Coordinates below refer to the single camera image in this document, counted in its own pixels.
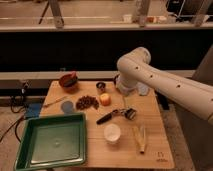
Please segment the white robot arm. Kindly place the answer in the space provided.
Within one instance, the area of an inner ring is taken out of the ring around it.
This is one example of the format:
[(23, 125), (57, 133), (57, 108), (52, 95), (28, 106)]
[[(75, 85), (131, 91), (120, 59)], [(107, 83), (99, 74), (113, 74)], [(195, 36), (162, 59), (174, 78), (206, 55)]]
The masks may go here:
[(213, 125), (213, 86), (161, 71), (150, 66), (150, 61), (144, 47), (120, 57), (116, 88), (128, 96), (141, 82)]

